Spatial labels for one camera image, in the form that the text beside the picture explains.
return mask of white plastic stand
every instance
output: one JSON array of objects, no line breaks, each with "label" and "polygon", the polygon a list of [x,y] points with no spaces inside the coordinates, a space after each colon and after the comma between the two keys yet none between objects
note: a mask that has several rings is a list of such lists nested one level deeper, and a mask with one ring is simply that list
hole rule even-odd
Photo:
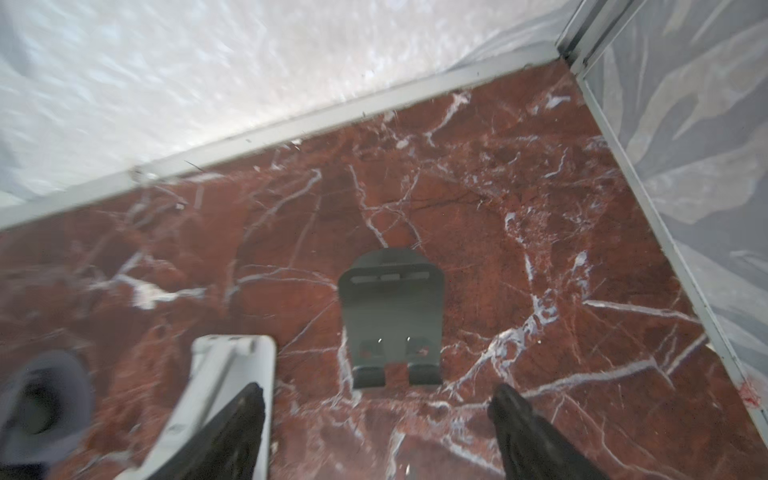
[{"label": "white plastic stand", "polygon": [[253,480],[266,480],[269,466],[272,397],[277,348],[264,335],[202,336],[192,343],[187,388],[163,432],[140,468],[129,468],[115,480],[145,480],[200,431],[245,385],[264,390],[264,428]]}]

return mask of white frame edge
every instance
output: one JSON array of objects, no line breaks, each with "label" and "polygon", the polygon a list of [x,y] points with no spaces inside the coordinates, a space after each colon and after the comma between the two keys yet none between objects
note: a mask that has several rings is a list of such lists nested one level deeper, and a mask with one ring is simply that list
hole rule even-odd
[{"label": "white frame edge", "polygon": [[122,171],[29,202],[0,209],[0,230],[128,192],[141,184],[189,174],[267,147],[321,134],[386,111],[403,108],[459,88],[486,83],[526,66],[559,58],[557,48],[539,43],[423,78],[344,104],[257,128],[191,150]]},{"label": "white frame edge", "polygon": [[[643,214],[645,214],[645,217],[648,219],[650,228],[661,245],[664,255],[670,261],[672,269],[680,280],[680,284],[688,294],[688,298],[693,304],[694,312],[696,312],[701,320],[704,331],[707,333],[707,337],[712,343],[715,353],[717,353],[720,360],[722,360],[723,366],[728,372],[728,376],[733,384],[735,386],[743,385],[744,382],[746,382],[746,375],[740,367],[736,353],[733,351],[730,343],[725,340],[724,332],[715,319],[715,313],[712,310],[711,305],[707,302],[694,275],[691,273],[685,260],[683,260],[669,229],[667,229],[667,225],[662,221],[658,210],[650,199],[648,192],[645,190],[645,186],[637,175],[627,152],[621,146],[621,143],[619,143],[618,137],[608,123],[608,119],[605,117],[602,108],[600,108],[597,99],[583,76],[577,77],[576,82],[581,89],[581,93],[584,95],[584,101],[589,107],[595,122],[597,122],[603,137],[605,137],[605,140],[608,143],[608,147],[611,149],[611,152],[616,159],[616,163],[621,169],[621,173],[623,173],[624,178],[627,179],[627,183],[629,184],[630,189],[632,189],[632,193],[637,199],[637,202],[640,204]],[[765,410],[750,408],[746,408],[746,410],[750,414],[752,422],[760,433],[760,436],[763,438],[763,441],[768,445],[768,418],[766,417]]]}]

